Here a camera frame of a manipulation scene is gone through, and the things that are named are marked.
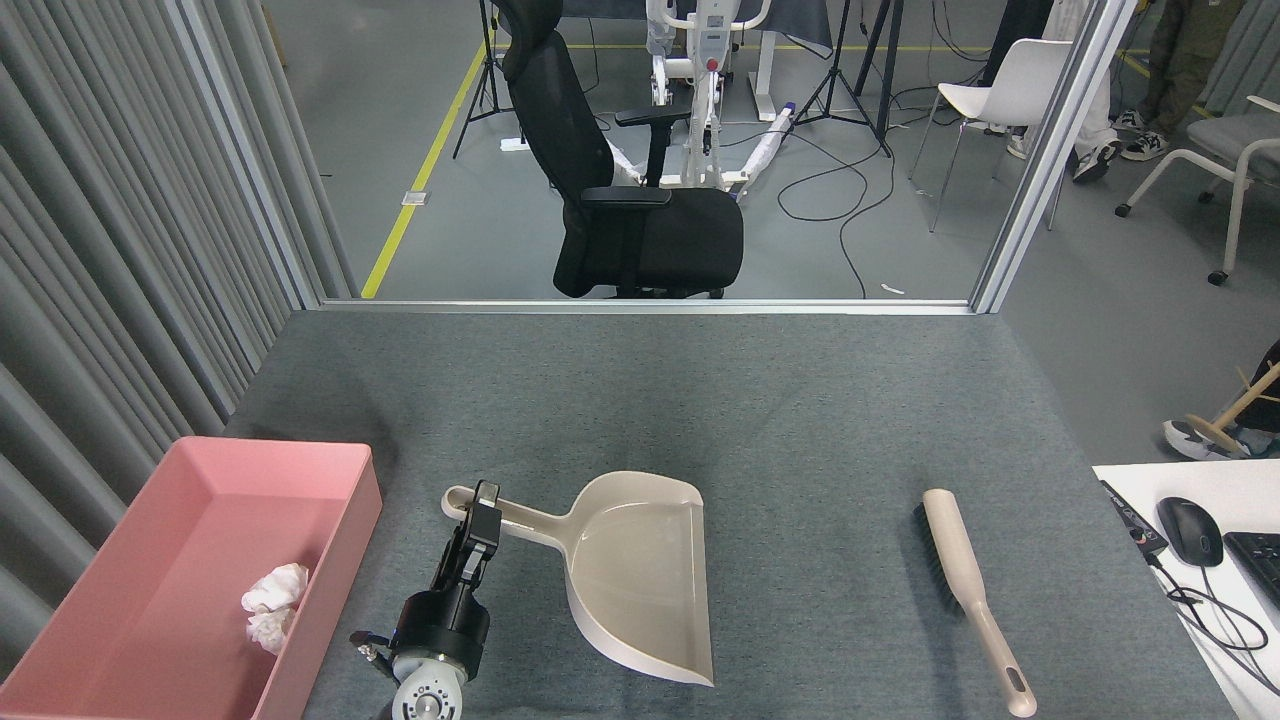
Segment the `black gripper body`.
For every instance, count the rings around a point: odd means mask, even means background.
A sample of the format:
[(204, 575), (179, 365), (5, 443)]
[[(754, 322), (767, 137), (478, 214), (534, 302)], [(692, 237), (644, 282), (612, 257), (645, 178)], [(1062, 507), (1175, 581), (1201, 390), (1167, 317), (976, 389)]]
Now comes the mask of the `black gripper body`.
[(489, 626), (490, 614), (472, 591), (421, 591), (404, 601), (392, 653), (443, 655), (461, 667), (477, 667)]

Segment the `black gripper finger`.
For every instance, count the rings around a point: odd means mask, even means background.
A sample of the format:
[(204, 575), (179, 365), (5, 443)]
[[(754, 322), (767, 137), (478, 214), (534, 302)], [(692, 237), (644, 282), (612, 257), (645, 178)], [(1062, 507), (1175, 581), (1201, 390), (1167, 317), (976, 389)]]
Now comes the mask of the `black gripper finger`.
[(495, 506), (499, 491), (498, 484), (480, 480), (460, 528), (454, 574), (467, 596), (479, 588), (486, 564), (500, 543), (502, 512)]
[(445, 544), (442, 559), (431, 579), (433, 592), (448, 592), (462, 583), (462, 570), (466, 556), (466, 523), (460, 521)]

